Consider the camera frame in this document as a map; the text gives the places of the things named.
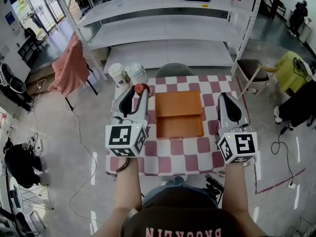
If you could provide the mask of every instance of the black t-shirt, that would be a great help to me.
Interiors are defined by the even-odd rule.
[[[5,166],[19,184],[34,174],[32,156],[22,148],[22,144],[9,149],[4,157]]]
[[[121,237],[244,236],[237,219],[216,208],[207,195],[188,188],[167,188],[127,219]]]

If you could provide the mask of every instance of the orange box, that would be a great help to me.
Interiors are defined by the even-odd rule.
[[[202,104],[198,91],[156,93],[155,105],[158,139],[204,135]]]

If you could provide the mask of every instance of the metal shelving unit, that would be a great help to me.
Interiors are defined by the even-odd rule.
[[[83,44],[85,54],[92,60],[104,79],[111,64],[126,66],[138,62],[145,69],[179,62],[188,66],[232,66],[245,49],[261,0],[112,0],[97,6],[88,0],[91,10],[75,22],[65,0],[59,0],[73,30]],[[114,16],[158,8],[201,8],[227,11],[228,18],[193,15],[157,15],[136,17],[101,25]],[[100,30],[90,43],[83,38],[80,27],[97,22]],[[233,61],[227,45],[234,46]],[[111,47],[105,69],[92,50]]]

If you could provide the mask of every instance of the bracelet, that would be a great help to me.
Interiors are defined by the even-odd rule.
[[[125,170],[129,164],[129,162],[130,162],[130,158],[126,158],[126,162],[116,170],[116,173],[119,173],[119,172]]]

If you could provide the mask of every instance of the white cube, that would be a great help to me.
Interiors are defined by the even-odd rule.
[[[218,143],[218,147],[226,164],[245,163],[257,155],[257,133],[224,133]]]
[[[141,123],[105,127],[105,147],[116,157],[138,157],[145,141],[145,127]]]

